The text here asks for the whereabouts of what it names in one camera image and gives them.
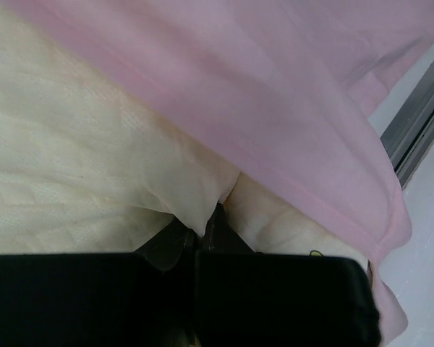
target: pink cloth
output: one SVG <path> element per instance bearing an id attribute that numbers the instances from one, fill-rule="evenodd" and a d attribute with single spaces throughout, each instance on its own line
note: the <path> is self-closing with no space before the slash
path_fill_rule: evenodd
<path id="1" fill-rule="evenodd" d="M 410 237 L 367 117 L 434 41 L 434 0 L 2 0 L 370 259 Z"/>

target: pink sheet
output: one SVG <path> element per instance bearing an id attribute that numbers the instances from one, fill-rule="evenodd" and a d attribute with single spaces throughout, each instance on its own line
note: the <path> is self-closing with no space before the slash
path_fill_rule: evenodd
<path id="1" fill-rule="evenodd" d="M 373 264 L 410 237 L 367 117 L 434 41 L 434 0 L 2 0 Z"/>

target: metal frame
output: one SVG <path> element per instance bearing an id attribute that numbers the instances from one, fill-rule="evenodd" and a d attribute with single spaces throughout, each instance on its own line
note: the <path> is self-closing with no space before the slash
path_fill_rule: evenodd
<path id="1" fill-rule="evenodd" d="M 434 142 L 434 62 L 381 136 L 404 187 Z"/>

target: black object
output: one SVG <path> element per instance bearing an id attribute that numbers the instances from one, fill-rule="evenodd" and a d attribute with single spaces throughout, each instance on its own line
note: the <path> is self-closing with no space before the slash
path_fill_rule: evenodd
<path id="1" fill-rule="evenodd" d="M 0 346 L 367 346 L 352 260 L 256 254 L 219 205 L 202 239 L 173 221 L 131 254 L 0 256 Z"/>

